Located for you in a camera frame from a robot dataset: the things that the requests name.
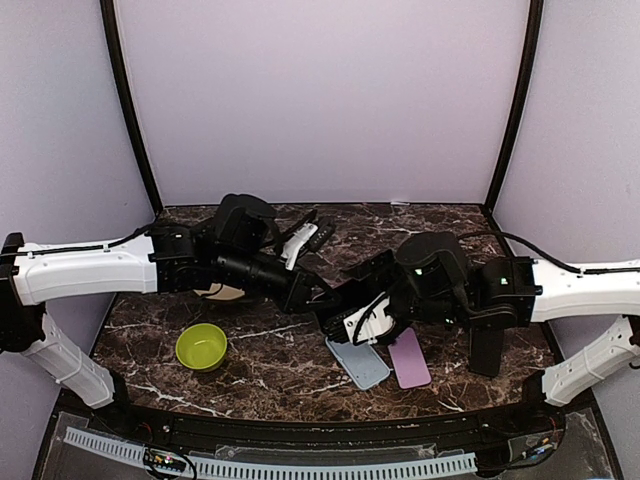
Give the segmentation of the light blue phone case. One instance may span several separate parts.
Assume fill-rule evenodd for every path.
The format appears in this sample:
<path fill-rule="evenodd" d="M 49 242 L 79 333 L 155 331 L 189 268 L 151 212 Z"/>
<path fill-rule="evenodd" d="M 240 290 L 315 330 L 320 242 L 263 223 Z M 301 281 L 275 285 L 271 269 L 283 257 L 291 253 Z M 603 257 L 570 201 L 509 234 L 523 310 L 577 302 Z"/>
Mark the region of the light blue phone case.
<path fill-rule="evenodd" d="M 368 344 L 354 346 L 325 339 L 329 351 L 361 391 L 367 391 L 385 381 L 391 370 Z"/>

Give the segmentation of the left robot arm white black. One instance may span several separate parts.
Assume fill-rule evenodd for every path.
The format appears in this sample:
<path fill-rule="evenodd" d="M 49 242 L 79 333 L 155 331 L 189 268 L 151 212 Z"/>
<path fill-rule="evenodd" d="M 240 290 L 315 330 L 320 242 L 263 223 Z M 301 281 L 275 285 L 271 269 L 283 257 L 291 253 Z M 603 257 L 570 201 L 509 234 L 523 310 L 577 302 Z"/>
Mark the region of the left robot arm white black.
<path fill-rule="evenodd" d="M 141 427 L 124 379 L 72 342 L 47 312 L 50 300 L 103 293 L 176 293 L 213 284 L 256 293 L 286 314 L 318 311 L 339 296 L 298 265 L 335 231 L 330 217 L 306 214 L 289 229 L 248 194 L 228 194 L 213 217 L 194 226 L 151 223 L 116 240 L 67 245 L 9 234 L 1 249 L 1 349 L 19 353 L 73 391 L 120 436 Z"/>

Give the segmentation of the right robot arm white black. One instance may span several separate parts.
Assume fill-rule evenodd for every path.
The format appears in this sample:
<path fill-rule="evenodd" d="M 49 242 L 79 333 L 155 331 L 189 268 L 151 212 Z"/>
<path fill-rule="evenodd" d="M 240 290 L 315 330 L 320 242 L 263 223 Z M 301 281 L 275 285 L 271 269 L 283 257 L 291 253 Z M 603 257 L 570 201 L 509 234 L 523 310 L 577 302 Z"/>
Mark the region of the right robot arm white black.
<path fill-rule="evenodd" d="M 504 332 L 576 316 L 612 315 L 614 323 L 579 353 L 531 375 L 531 396 L 510 413 L 521 434 L 534 432 L 549 405 L 564 406 L 639 355 L 639 263 L 570 265 L 526 246 L 534 257 L 497 257 L 472 266 L 464 235 L 424 232 L 346 270 L 336 300 L 316 318 L 335 343 L 397 341 L 412 323 L 469 333 L 469 369 L 495 377 Z"/>

